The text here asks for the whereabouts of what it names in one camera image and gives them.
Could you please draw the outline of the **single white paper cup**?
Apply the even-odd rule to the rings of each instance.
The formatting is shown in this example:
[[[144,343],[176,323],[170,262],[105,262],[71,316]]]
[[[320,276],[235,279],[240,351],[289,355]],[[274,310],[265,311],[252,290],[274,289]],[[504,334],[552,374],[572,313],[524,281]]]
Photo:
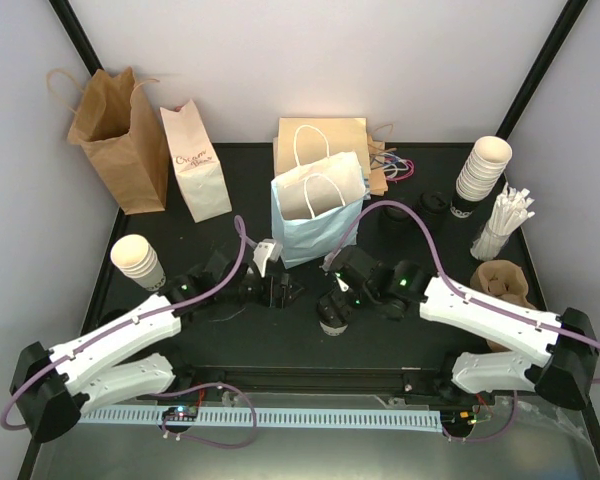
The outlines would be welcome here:
[[[347,323],[341,323],[341,324],[338,324],[338,325],[332,325],[332,324],[328,324],[326,322],[320,321],[319,325],[320,325],[322,331],[326,335],[332,336],[332,337],[341,335],[348,328],[348,324]]]

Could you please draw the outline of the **light blue paper bag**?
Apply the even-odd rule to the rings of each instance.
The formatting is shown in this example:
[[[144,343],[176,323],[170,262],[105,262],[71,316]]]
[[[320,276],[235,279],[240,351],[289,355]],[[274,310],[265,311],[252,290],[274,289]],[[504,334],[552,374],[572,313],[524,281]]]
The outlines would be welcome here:
[[[363,169],[354,151],[333,153],[325,145],[323,158],[304,163],[298,152],[303,129],[293,137],[295,166],[271,181],[271,230],[282,247],[280,257],[290,269],[356,242],[355,218],[367,195]]]

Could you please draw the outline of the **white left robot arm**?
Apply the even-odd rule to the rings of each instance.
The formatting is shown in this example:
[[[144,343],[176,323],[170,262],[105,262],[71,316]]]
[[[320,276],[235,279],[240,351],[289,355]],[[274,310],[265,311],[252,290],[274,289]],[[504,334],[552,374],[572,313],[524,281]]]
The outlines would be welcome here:
[[[187,397],[193,372],[165,354],[137,353],[180,334],[198,310],[256,304],[284,309],[304,292],[285,271],[233,263],[220,253],[166,282],[140,305],[98,329],[46,349],[39,342],[19,354],[10,385],[24,429],[37,443],[55,440],[86,414],[137,396]]]

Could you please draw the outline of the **paper cup near left arm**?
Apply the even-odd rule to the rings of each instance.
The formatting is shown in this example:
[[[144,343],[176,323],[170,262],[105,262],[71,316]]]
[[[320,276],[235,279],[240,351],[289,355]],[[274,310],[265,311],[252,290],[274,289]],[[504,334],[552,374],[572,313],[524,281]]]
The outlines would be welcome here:
[[[147,291],[157,291],[166,283],[158,255],[149,241],[138,234],[121,237],[110,251],[114,266]]]

